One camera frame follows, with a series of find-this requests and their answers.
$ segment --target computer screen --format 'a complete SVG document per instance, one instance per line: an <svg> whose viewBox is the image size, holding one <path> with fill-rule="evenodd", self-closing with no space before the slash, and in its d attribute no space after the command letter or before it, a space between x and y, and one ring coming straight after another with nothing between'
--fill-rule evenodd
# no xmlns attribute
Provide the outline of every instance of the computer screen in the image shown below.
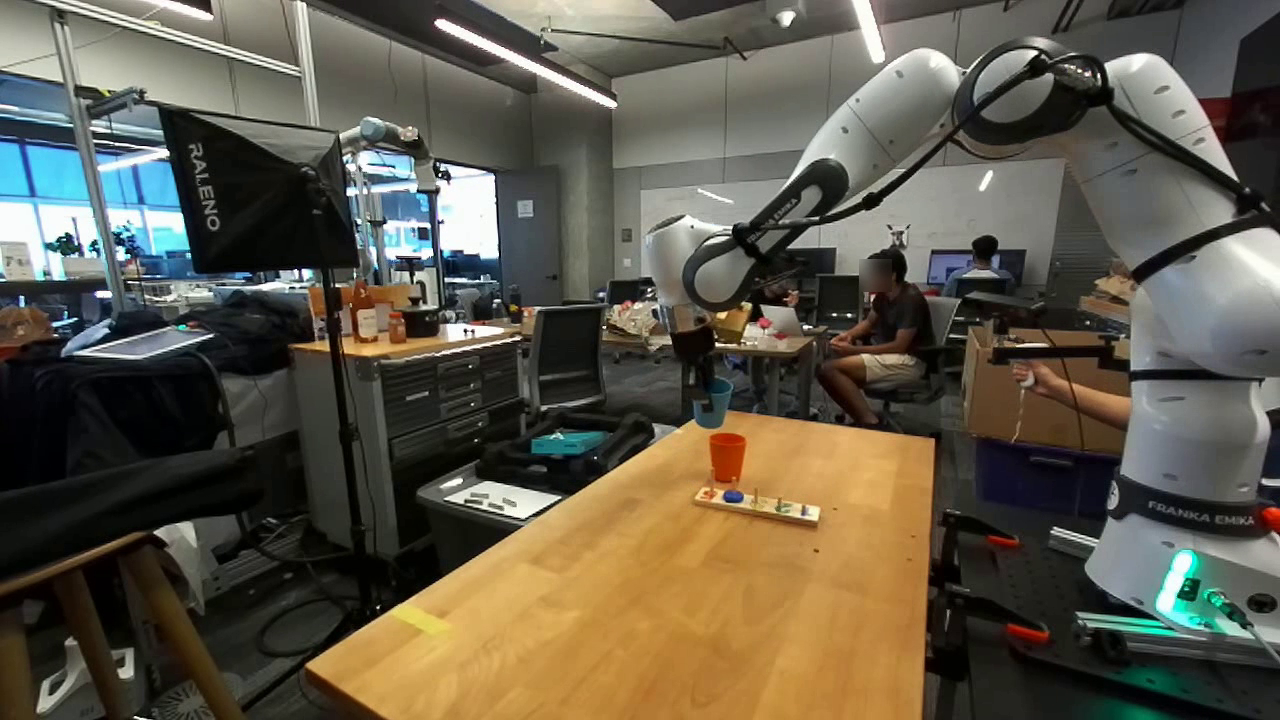
<svg viewBox="0 0 1280 720"><path fill-rule="evenodd" d="M951 275L961 275L968 266L968 260L974 260L968 247L933 247L924 284L928 286L946 286ZM1028 250L1023 247L1002 247L996 250L996 266L1004 266L1012 275L1012 286L1021 286L1023 284L1023 266L1028 266Z"/></svg>
<svg viewBox="0 0 1280 720"><path fill-rule="evenodd" d="M799 318L814 318L818 281L835 271L835 247L790 247L777 264L777 281L792 281L799 286Z"/></svg>

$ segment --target stool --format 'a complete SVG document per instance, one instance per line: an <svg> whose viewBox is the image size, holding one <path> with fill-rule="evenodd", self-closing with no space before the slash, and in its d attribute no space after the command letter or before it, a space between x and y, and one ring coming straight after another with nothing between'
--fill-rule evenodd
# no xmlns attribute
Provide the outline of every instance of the stool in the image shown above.
<svg viewBox="0 0 1280 720"><path fill-rule="evenodd" d="M37 716L37 684L34 684L34 657L27 657L27 636L23 636L23 616L21 598L47 585L70 632L80 639L93 687L104 703L108 720L124 720L124 687L112 664L108 632L98 616L98 605L84 585L84 569L116 560L134 592L144 598L144 611L154 616L158 632L169 639L177 664L191 674L202 687L203 703L222 720L242 720L242 703L225 687L203 639L191 629L191 616L183 598L172 592L163 569L161 569L161 547L147 532L116 536L108 544L98 544L89 551L76 551L70 560L34 569L23 576L0 578L0 716L5 720L34 720Z"/></svg>

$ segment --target orange cup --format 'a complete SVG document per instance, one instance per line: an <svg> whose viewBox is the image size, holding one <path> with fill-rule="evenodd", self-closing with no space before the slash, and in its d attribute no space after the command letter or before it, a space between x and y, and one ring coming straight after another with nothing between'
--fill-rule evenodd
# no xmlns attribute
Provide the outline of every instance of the orange cup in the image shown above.
<svg viewBox="0 0 1280 720"><path fill-rule="evenodd" d="M748 458L748 436L740 433L712 433L712 475L717 483L737 483L746 481L746 458Z"/></svg>

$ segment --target person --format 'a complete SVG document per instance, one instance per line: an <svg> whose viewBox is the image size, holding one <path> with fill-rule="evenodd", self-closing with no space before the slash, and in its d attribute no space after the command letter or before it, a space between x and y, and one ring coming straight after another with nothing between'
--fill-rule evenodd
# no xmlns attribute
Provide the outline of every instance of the person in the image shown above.
<svg viewBox="0 0 1280 720"><path fill-rule="evenodd" d="M949 275L946 294L961 294L961 281L1004 281L1004 286L1012 286L1012 275L996 266L996 256L1002 256L996 236L975 236L968 250L974 250L968 266Z"/></svg>
<svg viewBox="0 0 1280 720"><path fill-rule="evenodd" d="M1047 368L1040 359L1012 364L1012 374L1023 379L1028 390L1035 390L1035 394L1047 394L1047 401L1057 401L1066 407L1075 407L1075 411L1085 411L1085 416L1093 416L1100 422L1127 427L1127 416L1131 416L1131 401L1127 394L1066 379L1057 368ZM1260 390L1263 390L1263 407L1267 407L1271 422L1280 422L1280 379L1267 374Z"/></svg>
<svg viewBox="0 0 1280 720"><path fill-rule="evenodd" d="M829 359L818 371L850 422L883 427L883 416L863 394L868 385L914 385L924 374L922 352L933 349L933 323L924 293L904 275L904 250L883 247L868 256L868 315L831 337Z"/></svg>

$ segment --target cardboard box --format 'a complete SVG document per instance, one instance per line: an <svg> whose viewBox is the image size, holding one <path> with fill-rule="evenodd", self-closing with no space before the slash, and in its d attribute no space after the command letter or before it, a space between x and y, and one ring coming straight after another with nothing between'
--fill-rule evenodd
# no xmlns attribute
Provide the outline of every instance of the cardboard box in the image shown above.
<svg viewBox="0 0 1280 720"><path fill-rule="evenodd" d="M1040 327L1007 333L1028 344L1043 344ZM1100 333L1047 333L1051 344L1100 344ZM1122 455L1124 427L1079 416L1070 402L1028 390L1021 401L1021 379L1007 364L988 364L994 352L988 327L968 327L964 349L964 427L968 436L1028 445L1028 449L1066 449L1079 455ZM1127 394L1127 374L1100 368L1097 359L1047 359L1059 374Z"/></svg>

